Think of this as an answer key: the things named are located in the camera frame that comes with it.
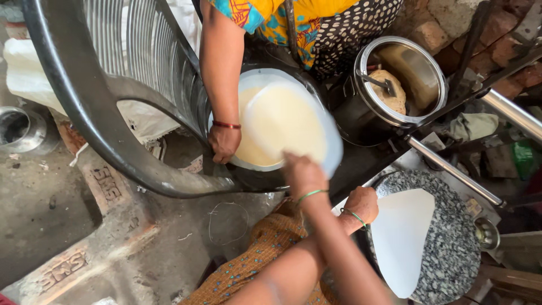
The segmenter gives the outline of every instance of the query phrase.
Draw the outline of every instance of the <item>bangle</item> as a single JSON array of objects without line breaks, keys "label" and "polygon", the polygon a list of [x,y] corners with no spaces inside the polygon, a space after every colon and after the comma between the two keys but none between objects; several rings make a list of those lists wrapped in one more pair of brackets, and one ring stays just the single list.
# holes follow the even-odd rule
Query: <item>bangle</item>
[{"label": "bangle", "polygon": [[349,209],[347,209],[347,208],[343,208],[343,207],[340,208],[340,212],[342,213],[343,211],[347,211],[347,212],[349,212],[350,214],[354,215],[354,217],[356,217],[359,221],[362,222],[363,228],[365,228],[363,231],[367,230],[367,225],[365,224],[365,222],[363,222],[363,220],[362,220],[359,216],[357,216],[354,212],[352,212],[351,210],[349,210]]},{"label": "bangle", "polygon": [[222,123],[217,120],[212,121],[212,124],[213,126],[224,127],[224,128],[229,128],[229,129],[241,129],[240,124],[235,125],[235,124]]},{"label": "bangle", "polygon": [[303,196],[298,200],[298,204],[300,204],[301,201],[302,201],[303,199],[309,197],[310,195],[313,195],[313,194],[316,194],[316,193],[321,193],[321,192],[327,193],[327,192],[329,192],[329,190],[328,190],[328,189],[317,189],[317,190],[313,190],[312,192],[303,195]]}]

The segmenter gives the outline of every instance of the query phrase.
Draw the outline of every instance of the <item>metal grill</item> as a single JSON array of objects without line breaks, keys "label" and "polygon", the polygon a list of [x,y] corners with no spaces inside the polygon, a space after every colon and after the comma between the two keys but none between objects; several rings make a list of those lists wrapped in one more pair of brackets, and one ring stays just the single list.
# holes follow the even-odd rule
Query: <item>metal grill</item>
[{"label": "metal grill", "polygon": [[186,39],[175,36],[182,35],[180,29],[164,16],[162,10],[169,9],[167,5],[159,0],[85,0],[84,7],[104,72],[133,78],[160,93],[203,139],[204,118],[198,119],[197,111],[207,94],[198,74],[198,62],[194,65],[189,60],[181,43]]}]

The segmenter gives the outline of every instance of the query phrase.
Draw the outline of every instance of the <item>brown patterned dress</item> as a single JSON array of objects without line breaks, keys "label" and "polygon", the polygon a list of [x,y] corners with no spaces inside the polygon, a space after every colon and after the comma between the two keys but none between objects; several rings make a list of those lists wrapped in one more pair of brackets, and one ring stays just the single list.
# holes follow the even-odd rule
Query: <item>brown patterned dress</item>
[{"label": "brown patterned dress", "polygon": [[[307,237],[301,211],[287,200],[273,213],[258,221],[250,234],[248,250],[223,264],[178,305],[223,304],[239,291],[267,264]],[[339,304],[322,282],[314,287],[307,304]]]}]

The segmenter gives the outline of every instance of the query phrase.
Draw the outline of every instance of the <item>concrete floor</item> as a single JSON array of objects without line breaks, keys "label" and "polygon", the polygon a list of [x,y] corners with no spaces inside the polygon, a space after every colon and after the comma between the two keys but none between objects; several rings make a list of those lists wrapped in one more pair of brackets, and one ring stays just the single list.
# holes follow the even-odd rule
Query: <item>concrete floor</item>
[{"label": "concrete floor", "polygon": [[47,156],[0,153],[0,290],[100,224],[101,215],[64,143]]},{"label": "concrete floor", "polygon": [[250,229],[269,214],[282,195],[227,194],[175,200],[147,192],[144,197],[154,207],[161,230],[134,255],[145,270],[142,284],[152,288],[158,304],[169,305],[176,297],[187,297],[213,256],[224,255],[230,260],[246,250]]},{"label": "concrete floor", "polygon": [[[186,167],[200,153],[194,138],[170,134],[167,141],[166,161],[171,166]],[[100,225],[100,211],[80,169],[68,166],[72,159],[63,143],[42,157],[21,155],[14,160],[0,155],[0,290]],[[160,230],[115,268],[141,275],[134,281],[152,290],[153,304],[169,305],[188,296],[213,256],[232,259],[244,252],[251,227],[283,197],[238,193],[178,200],[137,192],[137,184],[128,184],[133,204],[142,202]],[[101,285],[91,287],[99,291]]]}]

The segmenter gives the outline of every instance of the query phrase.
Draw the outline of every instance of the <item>granite slab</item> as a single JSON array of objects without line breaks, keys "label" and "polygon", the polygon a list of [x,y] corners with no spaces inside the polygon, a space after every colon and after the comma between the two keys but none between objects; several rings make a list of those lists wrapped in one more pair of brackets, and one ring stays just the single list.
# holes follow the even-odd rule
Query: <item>granite slab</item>
[{"label": "granite slab", "polygon": [[[478,275],[480,245],[476,228],[459,195],[430,173],[397,171],[375,186],[379,198],[416,188],[435,197],[435,211],[425,239],[418,286],[410,298],[424,305],[447,304],[464,295]],[[376,260],[370,230],[367,235]]]}]

